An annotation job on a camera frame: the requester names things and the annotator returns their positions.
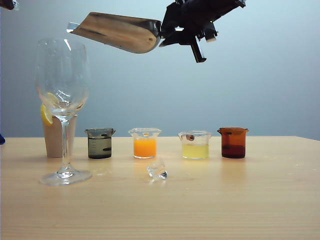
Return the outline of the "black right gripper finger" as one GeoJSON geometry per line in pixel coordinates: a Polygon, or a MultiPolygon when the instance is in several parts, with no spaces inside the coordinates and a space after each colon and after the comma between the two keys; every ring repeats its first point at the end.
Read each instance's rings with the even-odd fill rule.
{"type": "Polygon", "coordinates": [[[175,38],[178,35],[176,27],[179,25],[180,7],[179,2],[173,2],[166,7],[161,24],[161,37],[163,39],[175,38]]]}
{"type": "Polygon", "coordinates": [[[192,49],[193,56],[195,58],[195,61],[197,63],[203,63],[207,60],[207,58],[204,56],[201,47],[200,47],[200,41],[197,37],[193,37],[190,46],[192,49]]]}

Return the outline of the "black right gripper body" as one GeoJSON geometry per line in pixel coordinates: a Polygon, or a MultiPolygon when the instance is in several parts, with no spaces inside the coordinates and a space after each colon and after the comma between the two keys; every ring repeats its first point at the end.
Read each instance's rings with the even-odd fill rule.
{"type": "Polygon", "coordinates": [[[205,38],[207,42],[216,39],[218,33],[214,21],[221,17],[220,0],[180,0],[178,26],[183,28],[179,34],[180,45],[190,45],[191,38],[205,38]]]}

